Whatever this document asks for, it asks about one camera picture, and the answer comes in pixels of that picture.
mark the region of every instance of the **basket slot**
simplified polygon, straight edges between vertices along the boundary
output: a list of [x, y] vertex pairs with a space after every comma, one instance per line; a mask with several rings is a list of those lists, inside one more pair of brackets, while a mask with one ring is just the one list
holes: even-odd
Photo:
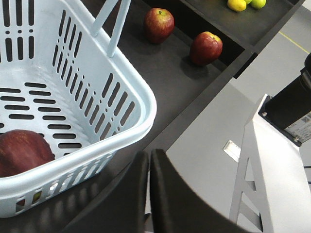
[[35, 24], [35, 0], [28, 0], [28, 24], [30, 26]]
[[60, 20], [60, 23], [59, 23], [59, 30], [58, 30], [58, 35], [59, 36], [62, 36], [63, 28], [64, 28], [64, 23], [65, 23], [65, 18], [66, 18], [66, 11], [63, 10], [62, 17], [61, 17], [61, 20]]
[[3, 23], [5, 27], [10, 27], [10, 3], [9, 0], [2, 0]]
[[33, 59], [35, 56], [35, 38], [31, 35], [28, 37], [28, 57]]
[[113, 111], [113, 114], [115, 116], [118, 116], [118, 114], [119, 114], [122, 106], [124, 105], [127, 97], [128, 97], [128, 94], [127, 94], [127, 92], [124, 91], [122, 96], [121, 96], [121, 98], [120, 98], [120, 100], [119, 100], [119, 102], [118, 102], [118, 104], [117, 104], [117, 106], [116, 106], [116, 108], [115, 108], [115, 110]]
[[6, 59], [8, 62], [11, 62], [13, 60], [12, 39], [9, 37], [5, 39], [5, 48], [6, 48]]
[[111, 123], [108, 122], [104, 128], [104, 131], [102, 132], [101, 136], [100, 136], [100, 140], [104, 140], [106, 137], [108, 137], [108, 133], [111, 129]]
[[65, 30], [65, 35], [64, 35], [64, 44], [67, 42], [70, 25], [71, 25], [71, 17], [68, 17], [68, 21], [67, 21], [67, 25], [66, 25], [66, 30]]
[[23, 25], [22, 0], [16, 0], [16, 25]]
[[122, 126], [124, 126], [125, 123], [127, 122], [129, 116], [131, 115], [132, 111], [134, 110], [134, 107], [135, 107], [135, 103], [132, 101], [132, 102], [128, 105], [128, 107], [127, 107], [126, 111], [124, 112], [124, 114], [122, 114], [122, 118], [121, 118], [121, 120], [120, 120], [120, 124], [121, 124]]
[[64, 180], [64, 182], [62, 183], [62, 186], [61, 186], [59, 192], [63, 192], [63, 191], [65, 191], [67, 189], [67, 187], [69, 186], [69, 183], [72, 180], [72, 178], [73, 178], [73, 176], [71, 175], [71, 176], [67, 177]]

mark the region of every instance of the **yellow floor line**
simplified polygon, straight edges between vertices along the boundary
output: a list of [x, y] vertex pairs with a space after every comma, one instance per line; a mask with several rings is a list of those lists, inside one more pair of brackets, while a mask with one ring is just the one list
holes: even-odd
[[306, 49], [304, 49], [301, 45], [299, 45], [298, 43], [296, 43], [294, 40], [292, 40], [291, 38], [289, 38], [287, 35], [285, 35], [283, 32], [278, 32], [280, 33], [282, 36], [284, 36], [286, 39], [288, 39], [289, 41], [291, 41], [294, 45], [298, 46], [300, 49], [302, 49], [304, 52], [306, 52], [307, 54], [309, 54], [310, 52], [307, 51]]

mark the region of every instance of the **gray floor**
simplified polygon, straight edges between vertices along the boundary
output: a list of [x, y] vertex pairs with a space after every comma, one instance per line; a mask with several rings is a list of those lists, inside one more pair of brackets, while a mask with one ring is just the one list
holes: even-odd
[[[223, 152], [231, 139], [241, 146], [243, 126], [264, 94], [275, 95], [299, 74], [311, 51], [311, 12], [301, 7], [254, 62], [232, 79], [168, 149], [167, 155], [195, 192], [228, 217], [238, 164]], [[311, 165], [311, 142], [301, 147]], [[256, 231], [247, 221], [241, 226]]]

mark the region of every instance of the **green lime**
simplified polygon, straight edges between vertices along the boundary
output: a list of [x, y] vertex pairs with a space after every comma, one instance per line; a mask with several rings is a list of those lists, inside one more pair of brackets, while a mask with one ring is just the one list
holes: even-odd
[[266, 4], [266, 0], [252, 0], [250, 5], [255, 9], [261, 9]]

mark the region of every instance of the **white metal frame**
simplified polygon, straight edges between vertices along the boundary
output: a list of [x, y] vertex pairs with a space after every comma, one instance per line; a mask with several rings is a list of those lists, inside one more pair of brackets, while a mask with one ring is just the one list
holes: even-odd
[[[245, 125], [229, 219], [237, 223], [242, 214], [265, 233], [310, 233], [311, 194], [299, 147], [258, 114], [266, 97]], [[245, 179], [249, 161], [253, 181]]]

